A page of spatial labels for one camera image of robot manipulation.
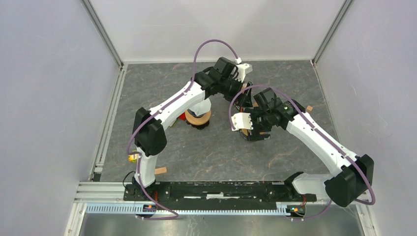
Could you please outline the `orange coffee filter box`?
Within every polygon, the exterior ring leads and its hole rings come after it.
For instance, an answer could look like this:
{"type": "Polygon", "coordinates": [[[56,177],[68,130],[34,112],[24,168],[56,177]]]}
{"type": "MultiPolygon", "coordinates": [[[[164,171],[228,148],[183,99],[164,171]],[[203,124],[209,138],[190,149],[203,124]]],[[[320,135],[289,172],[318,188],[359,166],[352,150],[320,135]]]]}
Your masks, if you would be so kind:
{"type": "Polygon", "coordinates": [[[233,103],[233,106],[239,112],[243,112],[244,108],[253,107],[251,92],[252,92],[252,89],[248,89],[248,90],[244,91],[242,94],[240,94],[237,97],[237,99],[233,103]]]}

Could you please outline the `white paper coffee filter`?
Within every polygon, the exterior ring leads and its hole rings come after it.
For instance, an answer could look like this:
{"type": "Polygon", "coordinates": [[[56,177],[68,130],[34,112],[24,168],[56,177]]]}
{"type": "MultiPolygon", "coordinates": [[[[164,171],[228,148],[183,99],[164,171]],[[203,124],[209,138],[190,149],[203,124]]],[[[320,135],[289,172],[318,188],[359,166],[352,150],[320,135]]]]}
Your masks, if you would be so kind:
{"type": "Polygon", "coordinates": [[[194,117],[202,117],[211,110],[211,101],[209,98],[193,105],[188,109],[188,112],[194,117]]]}

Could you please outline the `dark brown dripper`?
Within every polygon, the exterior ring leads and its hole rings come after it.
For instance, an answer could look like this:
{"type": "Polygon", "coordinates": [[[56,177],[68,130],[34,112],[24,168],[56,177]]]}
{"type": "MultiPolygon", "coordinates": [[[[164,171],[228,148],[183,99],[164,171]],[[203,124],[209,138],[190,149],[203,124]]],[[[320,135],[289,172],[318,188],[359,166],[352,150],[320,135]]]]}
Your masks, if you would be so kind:
{"type": "Polygon", "coordinates": [[[200,124],[200,125],[191,124],[191,126],[192,126],[193,128],[198,129],[198,130],[203,130],[203,129],[205,129],[206,127],[208,127],[208,126],[209,126],[209,122],[206,122],[206,123],[204,123],[204,124],[200,124]]]}

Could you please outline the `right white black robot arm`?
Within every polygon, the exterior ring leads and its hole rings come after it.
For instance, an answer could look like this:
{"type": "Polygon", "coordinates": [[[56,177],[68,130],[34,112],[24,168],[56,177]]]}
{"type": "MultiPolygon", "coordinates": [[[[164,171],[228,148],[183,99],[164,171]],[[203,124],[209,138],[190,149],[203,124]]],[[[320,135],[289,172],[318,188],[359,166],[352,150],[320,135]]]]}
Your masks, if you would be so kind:
{"type": "Polygon", "coordinates": [[[296,201],[303,194],[315,194],[328,196],[340,207],[352,202],[374,205],[374,160],[342,146],[313,120],[306,108],[288,96],[282,101],[278,94],[278,90],[266,88],[254,96],[255,105],[241,107],[251,121],[248,139],[264,140],[272,127],[281,127],[304,143],[329,171],[327,175],[297,174],[285,185],[285,197],[296,201]]]}

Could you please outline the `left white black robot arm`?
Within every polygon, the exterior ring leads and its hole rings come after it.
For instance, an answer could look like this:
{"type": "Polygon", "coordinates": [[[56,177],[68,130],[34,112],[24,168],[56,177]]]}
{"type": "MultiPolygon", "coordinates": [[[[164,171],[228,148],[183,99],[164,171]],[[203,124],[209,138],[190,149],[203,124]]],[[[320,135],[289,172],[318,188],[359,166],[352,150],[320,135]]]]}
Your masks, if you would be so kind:
{"type": "Polygon", "coordinates": [[[131,155],[139,159],[135,174],[138,197],[146,201],[154,196],[154,169],[159,153],[167,145],[166,129],[183,113],[209,121],[209,98],[218,93],[234,104],[242,96],[243,87],[249,85],[244,79],[251,71],[252,66],[239,58],[231,61],[220,57],[214,66],[194,73],[190,81],[166,101],[150,109],[137,110],[129,144],[135,145],[136,150],[131,155]]]}

